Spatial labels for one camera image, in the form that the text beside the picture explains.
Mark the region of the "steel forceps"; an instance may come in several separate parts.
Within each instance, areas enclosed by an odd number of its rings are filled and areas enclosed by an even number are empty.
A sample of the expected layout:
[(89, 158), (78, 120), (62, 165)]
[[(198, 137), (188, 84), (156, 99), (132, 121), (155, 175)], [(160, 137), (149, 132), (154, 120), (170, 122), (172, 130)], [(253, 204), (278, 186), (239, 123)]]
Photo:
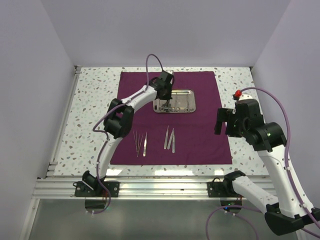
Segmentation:
[(167, 108), (165, 110), (160, 110), (161, 113), (175, 113), (177, 112), (177, 103), (167, 101)]

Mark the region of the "steel scissors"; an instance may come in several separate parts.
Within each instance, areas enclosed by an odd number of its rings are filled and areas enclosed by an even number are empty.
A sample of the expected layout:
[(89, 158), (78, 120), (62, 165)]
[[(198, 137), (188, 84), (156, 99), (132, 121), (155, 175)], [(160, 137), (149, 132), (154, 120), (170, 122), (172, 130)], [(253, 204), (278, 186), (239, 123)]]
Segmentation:
[(176, 111), (179, 113), (193, 113), (195, 109), (190, 107), (178, 107)]

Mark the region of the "purple surgical cloth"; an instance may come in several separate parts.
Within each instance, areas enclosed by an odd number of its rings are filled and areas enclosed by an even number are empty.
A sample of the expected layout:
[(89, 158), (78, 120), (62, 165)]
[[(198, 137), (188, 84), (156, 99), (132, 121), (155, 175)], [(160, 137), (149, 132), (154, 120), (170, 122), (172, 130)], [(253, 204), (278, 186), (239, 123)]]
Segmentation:
[[(222, 103), (215, 74), (212, 71), (174, 73), (175, 90), (192, 90), (196, 110), (192, 113), (156, 113), (150, 102), (139, 109), (133, 118), (132, 130), (147, 132), (146, 156), (137, 157), (134, 136), (130, 133), (116, 148), (112, 165), (229, 165), (232, 163), (228, 137), (216, 135), (217, 111)], [(175, 153), (164, 149), (169, 126), (175, 134)]]

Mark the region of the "thin steel tweezers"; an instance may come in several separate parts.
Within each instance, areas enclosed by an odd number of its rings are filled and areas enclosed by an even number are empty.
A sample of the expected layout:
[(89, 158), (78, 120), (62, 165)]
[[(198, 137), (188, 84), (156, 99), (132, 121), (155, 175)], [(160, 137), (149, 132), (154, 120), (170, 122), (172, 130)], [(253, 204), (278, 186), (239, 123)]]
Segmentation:
[(138, 135), (136, 131), (133, 131), (133, 138), (135, 143), (135, 150), (136, 150), (136, 153), (138, 153)]
[(141, 146), (142, 146), (142, 141), (143, 141), (143, 134), (138, 136), (138, 141), (137, 141), (137, 157), (140, 154)]

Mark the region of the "wide steel tweezers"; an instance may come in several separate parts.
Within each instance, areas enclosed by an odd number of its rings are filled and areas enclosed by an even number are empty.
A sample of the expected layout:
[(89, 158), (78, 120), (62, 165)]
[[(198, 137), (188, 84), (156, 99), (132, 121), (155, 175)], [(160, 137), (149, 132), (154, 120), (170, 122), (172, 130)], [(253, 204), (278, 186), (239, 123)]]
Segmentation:
[(146, 152), (147, 152), (147, 138), (148, 138), (148, 133), (145, 133), (145, 138), (144, 138), (144, 143), (143, 143), (143, 152), (142, 152), (142, 156), (145, 157), (146, 156)]

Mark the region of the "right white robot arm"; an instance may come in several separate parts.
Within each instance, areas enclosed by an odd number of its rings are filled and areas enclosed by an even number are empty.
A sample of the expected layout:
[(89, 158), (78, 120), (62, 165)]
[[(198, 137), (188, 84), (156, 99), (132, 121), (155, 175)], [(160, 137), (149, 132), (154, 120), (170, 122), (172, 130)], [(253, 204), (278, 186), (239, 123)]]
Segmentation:
[(234, 138), (245, 138), (263, 161), (276, 195), (269, 194), (253, 183), (242, 171), (226, 174), (223, 181), (208, 184), (221, 197), (242, 196), (260, 210), (271, 231), (285, 235), (319, 223), (320, 210), (306, 196), (289, 160), (286, 139), (282, 128), (275, 122), (266, 123), (255, 99), (242, 99), (235, 107), (217, 110), (214, 133)]

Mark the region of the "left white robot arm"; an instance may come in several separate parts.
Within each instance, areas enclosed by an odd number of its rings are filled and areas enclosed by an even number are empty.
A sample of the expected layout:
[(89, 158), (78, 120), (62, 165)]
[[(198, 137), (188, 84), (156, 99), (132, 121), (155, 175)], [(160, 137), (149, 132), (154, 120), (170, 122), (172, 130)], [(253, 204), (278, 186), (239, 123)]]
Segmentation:
[(92, 131), (106, 135), (95, 163), (95, 173), (87, 170), (82, 175), (82, 182), (92, 196), (99, 196), (108, 189), (102, 183), (107, 168), (120, 142), (130, 133), (134, 114), (156, 99), (172, 99), (172, 88), (175, 82), (173, 74), (162, 71), (158, 77), (147, 79), (147, 83), (137, 92), (123, 99), (113, 99), (107, 113), (94, 125)]

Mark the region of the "steel instrument tray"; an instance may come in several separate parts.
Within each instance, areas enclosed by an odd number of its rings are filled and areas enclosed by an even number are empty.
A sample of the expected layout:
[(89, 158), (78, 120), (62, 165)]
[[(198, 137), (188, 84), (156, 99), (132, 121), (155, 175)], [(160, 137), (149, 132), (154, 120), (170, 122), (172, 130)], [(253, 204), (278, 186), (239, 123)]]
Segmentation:
[[(180, 114), (191, 112), (160, 112), (160, 104), (163, 100), (156, 99), (153, 101), (153, 111), (158, 114)], [(196, 110), (195, 93), (190, 89), (174, 89), (172, 90), (172, 99), (167, 100), (177, 103), (177, 108), (194, 108)]]

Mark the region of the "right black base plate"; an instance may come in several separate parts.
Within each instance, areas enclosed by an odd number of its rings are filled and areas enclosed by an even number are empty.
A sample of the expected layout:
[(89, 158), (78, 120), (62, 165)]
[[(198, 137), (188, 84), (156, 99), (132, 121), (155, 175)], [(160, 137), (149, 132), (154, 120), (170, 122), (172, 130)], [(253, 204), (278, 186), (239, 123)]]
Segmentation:
[(209, 198), (236, 198), (240, 195), (235, 191), (232, 185), (233, 181), (230, 179), (214, 178), (207, 182), (207, 195)]

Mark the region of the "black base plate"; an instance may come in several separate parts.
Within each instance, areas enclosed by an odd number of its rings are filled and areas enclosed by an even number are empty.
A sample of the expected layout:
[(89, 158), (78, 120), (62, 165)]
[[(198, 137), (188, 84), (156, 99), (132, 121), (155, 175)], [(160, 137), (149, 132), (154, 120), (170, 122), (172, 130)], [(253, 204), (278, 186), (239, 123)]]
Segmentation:
[[(74, 196), (75, 197), (106, 197), (107, 192), (105, 189), (98, 183), (97, 187), (91, 188), (82, 181), (77, 181), (72, 184), (75, 187)], [(120, 183), (117, 181), (104, 181), (103, 185), (109, 190), (108, 196), (112, 198), (117, 198), (120, 191)]]
[(207, 195), (209, 198), (236, 198), (240, 195), (235, 191), (232, 185), (233, 181), (230, 179), (214, 178), (207, 182)]

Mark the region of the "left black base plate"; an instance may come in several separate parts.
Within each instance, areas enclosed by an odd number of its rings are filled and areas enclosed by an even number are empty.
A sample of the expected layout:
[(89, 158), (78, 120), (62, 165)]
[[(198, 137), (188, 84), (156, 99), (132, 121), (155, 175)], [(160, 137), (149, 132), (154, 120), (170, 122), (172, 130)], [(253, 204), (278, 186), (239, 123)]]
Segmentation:
[[(82, 181), (77, 181), (72, 184), (75, 187), (74, 196), (75, 197), (106, 197), (107, 192), (105, 189), (98, 183), (97, 187), (91, 188)], [(104, 181), (103, 185), (109, 190), (108, 196), (112, 198), (117, 198), (120, 191), (120, 183), (117, 181)]]

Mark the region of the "aluminium mounting rail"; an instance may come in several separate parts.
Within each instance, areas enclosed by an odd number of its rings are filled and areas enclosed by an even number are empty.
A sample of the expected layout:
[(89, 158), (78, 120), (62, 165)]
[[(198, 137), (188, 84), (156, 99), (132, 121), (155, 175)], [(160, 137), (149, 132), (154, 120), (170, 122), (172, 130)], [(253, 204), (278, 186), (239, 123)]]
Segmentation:
[[(116, 200), (207, 200), (209, 176), (151, 176), (106, 178), (106, 182), (118, 182), (119, 197)], [(80, 178), (46, 178), (36, 181), (32, 199), (75, 199), (73, 183)]]

